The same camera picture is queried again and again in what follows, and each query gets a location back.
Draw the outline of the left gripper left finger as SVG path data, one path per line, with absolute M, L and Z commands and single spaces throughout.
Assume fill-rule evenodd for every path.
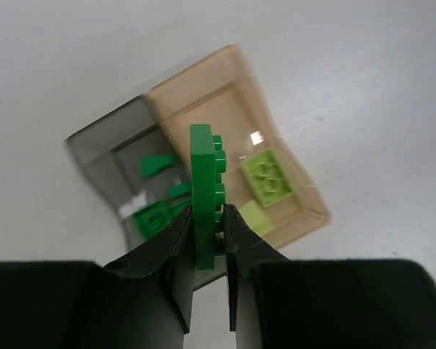
M 194 287 L 191 208 L 107 265 L 0 262 L 0 348 L 181 348 Z

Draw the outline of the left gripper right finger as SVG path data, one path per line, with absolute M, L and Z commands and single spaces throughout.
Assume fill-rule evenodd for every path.
M 400 259 L 290 260 L 224 208 L 238 348 L 436 348 L 436 285 Z

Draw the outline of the green square lego brick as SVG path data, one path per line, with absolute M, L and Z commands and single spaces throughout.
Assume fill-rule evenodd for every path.
M 161 232 L 172 221 L 168 204 L 164 200 L 158 200 L 136 211 L 132 219 L 146 241 Z

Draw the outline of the pale yellow lego brick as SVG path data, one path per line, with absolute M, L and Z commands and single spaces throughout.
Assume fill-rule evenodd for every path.
M 243 206 L 238 208 L 238 211 L 246 224 L 258 236 L 264 237 L 274 230 L 270 218 L 265 214 L 256 200 L 246 202 Z

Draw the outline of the lime square lego brick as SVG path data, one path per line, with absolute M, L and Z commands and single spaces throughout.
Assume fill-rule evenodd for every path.
M 272 148 L 245 158 L 240 168 L 251 191 L 264 208 L 294 195 L 294 189 Z

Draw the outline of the small green wedge lego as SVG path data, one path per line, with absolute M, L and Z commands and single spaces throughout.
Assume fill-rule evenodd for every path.
M 140 158 L 140 177 L 154 177 L 173 167 L 177 156 L 173 153 L 146 155 Z

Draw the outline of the dark green lego plate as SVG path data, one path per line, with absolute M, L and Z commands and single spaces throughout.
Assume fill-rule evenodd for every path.
M 221 232 L 222 207 L 226 194 L 222 175 L 227 157 L 222 137 L 214 135 L 208 124 L 190 126 L 190 174 L 192 185 L 195 266 L 213 270 L 215 241 Z

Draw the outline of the long green lego brick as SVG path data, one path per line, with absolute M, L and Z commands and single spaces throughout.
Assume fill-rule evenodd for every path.
M 191 181 L 182 182 L 167 190 L 169 213 L 176 217 L 186 206 L 192 204 Z

